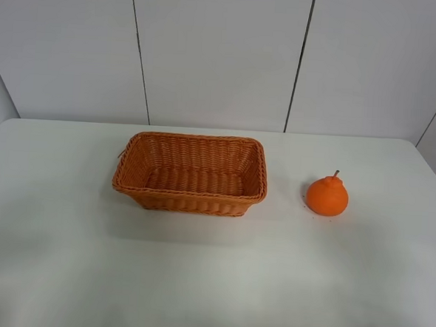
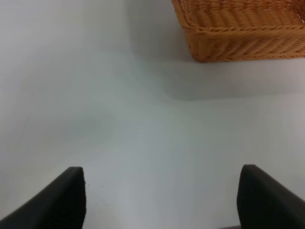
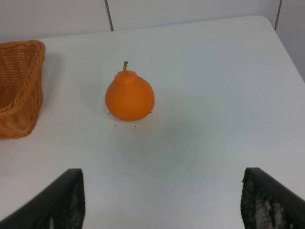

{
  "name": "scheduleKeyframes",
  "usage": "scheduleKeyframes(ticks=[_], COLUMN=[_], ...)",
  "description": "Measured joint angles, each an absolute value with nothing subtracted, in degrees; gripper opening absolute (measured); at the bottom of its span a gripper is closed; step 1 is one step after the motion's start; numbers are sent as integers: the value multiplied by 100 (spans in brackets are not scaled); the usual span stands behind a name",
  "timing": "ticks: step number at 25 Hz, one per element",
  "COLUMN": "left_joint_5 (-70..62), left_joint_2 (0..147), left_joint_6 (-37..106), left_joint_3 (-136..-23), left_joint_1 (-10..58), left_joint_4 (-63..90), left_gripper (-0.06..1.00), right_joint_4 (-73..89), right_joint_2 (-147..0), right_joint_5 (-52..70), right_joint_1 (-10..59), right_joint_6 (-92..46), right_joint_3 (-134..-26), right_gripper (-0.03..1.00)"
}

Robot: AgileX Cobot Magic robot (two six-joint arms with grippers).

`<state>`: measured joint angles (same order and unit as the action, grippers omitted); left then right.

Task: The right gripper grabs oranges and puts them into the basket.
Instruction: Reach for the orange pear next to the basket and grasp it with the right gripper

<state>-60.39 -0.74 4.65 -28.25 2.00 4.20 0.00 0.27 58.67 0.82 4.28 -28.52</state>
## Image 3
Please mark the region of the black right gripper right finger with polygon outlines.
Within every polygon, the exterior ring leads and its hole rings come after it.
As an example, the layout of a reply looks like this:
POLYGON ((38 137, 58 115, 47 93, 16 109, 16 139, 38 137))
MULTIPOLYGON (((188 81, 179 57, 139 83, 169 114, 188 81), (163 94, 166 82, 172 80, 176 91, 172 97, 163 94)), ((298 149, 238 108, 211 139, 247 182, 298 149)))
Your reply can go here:
POLYGON ((305 201, 260 168, 242 180, 241 216, 246 229, 303 229, 305 201))

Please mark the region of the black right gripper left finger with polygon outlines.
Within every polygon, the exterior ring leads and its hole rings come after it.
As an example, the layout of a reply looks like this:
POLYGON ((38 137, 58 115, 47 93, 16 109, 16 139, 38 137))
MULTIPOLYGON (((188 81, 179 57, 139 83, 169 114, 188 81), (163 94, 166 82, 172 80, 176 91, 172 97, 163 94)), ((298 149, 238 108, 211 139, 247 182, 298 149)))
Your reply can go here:
POLYGON ((68 169, 0 222, 2 229, 81 229, 85 218, 83 172, 68 169))

